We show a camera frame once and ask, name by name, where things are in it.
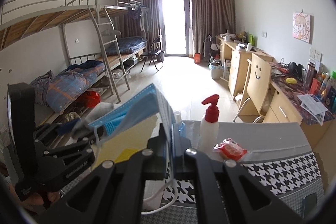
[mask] door frame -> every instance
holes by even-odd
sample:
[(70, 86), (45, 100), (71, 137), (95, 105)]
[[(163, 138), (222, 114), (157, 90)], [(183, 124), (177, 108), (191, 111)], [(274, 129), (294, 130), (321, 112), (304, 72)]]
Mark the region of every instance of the door frame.
[(166, 33), (165, 25), (163, 20), (163, 11), (162, 11), (162, 0), (159, 0), (159, 18), (160, 18), (160, 28), (162, 34), (162, 45), (165, 50), (165, 56), (189, 56), (189, 29), (191, 28), (190, 22), (190, 3), (189, 0), (184, 0), (184, 21), (185, 21), (185, 54), (167, 54), (166, 51)]

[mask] upper bunk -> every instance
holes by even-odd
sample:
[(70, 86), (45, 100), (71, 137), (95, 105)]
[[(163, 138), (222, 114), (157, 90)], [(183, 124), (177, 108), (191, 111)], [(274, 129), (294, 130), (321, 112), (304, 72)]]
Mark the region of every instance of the upper bunk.
[[(69, 3), (67, 3), (67, 0), (41, 0), (33, 3), (27, 3), (10, 10), (4, 10), (8, 5), (12, 5), (16, 1), (18, 0), (10, 0), (1, 6), (0, 51), (24, 37), (48, 28), (88, 20), (90, 19), (89, 9), (95, 18), (98, 14), (97, 11), (99, 11), (100, 18), (106, 17), (104, 9), (107, 10), (111, 18), (114, 18), (126, 14), (129, 8), (141, 5), (141, 2), (135, 0), (116, 0), (116, 6), (99, 5), (98, 0), (94, 0), (94, 5), (90, 5), (89, 0), (72, 0)], [(64, 5), (50, 9), (38, 10), (16, 17), (7, 22), (4, 22), (3, 20), (4, 15), (18, 9), (50, 1), (64, 1)]]

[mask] wooden chair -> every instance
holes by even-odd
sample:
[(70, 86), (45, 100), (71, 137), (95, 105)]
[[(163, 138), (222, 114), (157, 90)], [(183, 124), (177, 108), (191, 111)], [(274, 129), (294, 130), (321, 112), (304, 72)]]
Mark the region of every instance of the wooden chair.
[(154, 62), (154, 57), (156, 57), (157, 55), (159, 55), (161, 53), (161, 35), (158, 36), (157, 38), (155, 38), (151, 44), (151, 46), (148, 48), (149, 50), (147, 52), (144, 52), (143, 54), (141, 54), (142, 57), (145, 57), (144, 58), (144, 63), (143, 63), (143, 66), (142, 66), (142, 69), (141, 69), (141, 72), (143, 70), (143, 67), (145, 67), (145, 63), (146, 63), (146, 60), (148, 57), (151, 58), (150, 62), (149, 62), (149, 65), (151, 64), (151, 62), (153, 61), (154, 65), (155, 65), (155, 68), (157, 71), (159, 71), (160, 69), (162, 69), (163, 67), (163, 61), (162, 62), (162, 67), (160, 69), (157, 68), (155, 62)]
[(253, 122), (257, 122), (261, 118), (265, 117), (264, 113), (262, 113), (262, 108), (267, 97), (272, 68), (268, 62), (264, 61), (255, 54), (252, 54), (252, 61), (248, 61), (250, 74), (247, 76), (249, 77), (249, 80), (246, 92), (249, 97), (238, 110), (238, 113), (233, 119), (233, 122), (235, 122), (239, 113), (242, 111), (249, 100), (253, 102), (259, 113), (259, 117), (257, 117)]

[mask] black folding chair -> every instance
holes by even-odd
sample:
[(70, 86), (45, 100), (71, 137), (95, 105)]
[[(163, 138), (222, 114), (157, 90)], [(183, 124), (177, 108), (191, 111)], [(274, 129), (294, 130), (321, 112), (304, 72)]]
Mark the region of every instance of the black folding chair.
[(143, 54), (141, 54), (142, 57), (145, 58), (144, 60), (144, 63), (143, 63), (143, 66), (142, 66), (142, 69), (141, 69), (141, 72), (143, 70), (143, 67), (145, 67), (145, 63), (146, 63), (146, 60), (148, 57), (151, 58), (150, 62), (149, 62), (149, 65), (152, 63), (154, 63), (155, 65), (155, 68), (157, 71), (159, 71), (160, 69), (163, 68), (163, 61), (162, 61), (162, 58), (161, 58), (161, 62), (162, 62), (162, 67), (160, 69), (157, 68), (155, 62), (154, 62), (154, 57), (156, 57), (157, 55), (159, 55), (162, 51), (161, 51), (161, 35), (158, 36), (157, 38), (155, 38), (151, 44), (151, 46), (149, 47), (149, 50), (147, 52), (144, 52)]

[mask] bunk bed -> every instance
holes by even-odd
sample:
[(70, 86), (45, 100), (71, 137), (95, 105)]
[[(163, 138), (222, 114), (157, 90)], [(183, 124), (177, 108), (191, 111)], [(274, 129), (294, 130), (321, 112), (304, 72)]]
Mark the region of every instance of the bunk bed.
[[(117, 5), (100, 5), (98, 0), (94, 0), (94, 5), (89, 4), (89, 0), (72, 0), (67, 3), (67, 0), (41, 0), (33, 3), (28, 3), (19, 7), (15, 7), (11, 10), (4, 10), (7, 5), (11, 6), (18, 0), (10, 0), (5, 2), (1, 7), (1, 24), (0, 24), (0, 51), (4, 48), (10, 46), (11, 44), (23, 39), (27, 36), (33, 35), (40, 31), (46, 30), (48, 28), (59, 27), (61, 34), (61, 41), (64, 45), (65, 52), (67, 54), (67, 65), (81, 65), (88, 60), (100, 60), (104, 63), (105, 69), (103, 72), (96, 76), (95, 79), (91, 79), (88, 85), (85, 86), (85, 89), (81, 90), (78, 93), (78, 96), (85, 92), (88, 88), (93, 86), (103, 77), (106, 77), (109, 83), (109, 89), (111, 94), (116, 93), (116, 96), (120, 102), (120, 96), (117, 90), (117, 83), (121, 79), (124, 79), (127, 88), (130, 89), (127, 79), (127, 71), (130, 70), (128, 68), (125, 70), (123, 62), (132, 58), (134, 55), (139, 54), (145, 50), (146, 45), (143, 47), (137, 48), (132, 53), (124, 53), (121, 54), (118, 45), (117, 35), (120, 35), (120, 31), (115, 30), (113, 19), (128, 13), (128, 9), (135, 9), (142, 5), (141, 1), (135, 0), (115, 0)], [(51, 1), (64, 1), (64, 5), (60, 7), (55, 7), (51, 9), (38, 10), (32, 13), (28, 13), (7, 22), (4, 22), (3, 16), (14, 12), (15, 10), (45, 3)], [(68, 43), (65, 33), (65, 25), (68, 23), (79, 22), (83, 20), (91, 20), (95, 26), (97, 31), (98, 40), (100, 44), (100, 52), (88, 53), (86, 55), (74, 56), (71, 57), (68, 50)], [(112, 36), (113, 39), (111, 41), (105, 42), (103, 40), (104, 31), (106, 31), (106, 26), (112, 28), (112, 31), (109, 32), (109, 36)], [(114, 44), (116, 55), (108, 56), (106, 54), (106, 47), (109, 44)], [(112, 70), (116, 67), (120, 66), (123, 72), (122, 77), (118, 80), (114, 80)], [(48, 107), (43, 106), (37, 112), (40, 113), (48, 113), (46, 118), (38, 118), (38, 124), (48, 122), (57, 122), (59, 120), (59, 116), (63, 113), (67, 113), (70, 111), (71, 106), (74, 104), (75, 99), (78, 97), (77, 95), (73, 97), (64, 107), (64, 109), (60, 111), (51, 111)]]

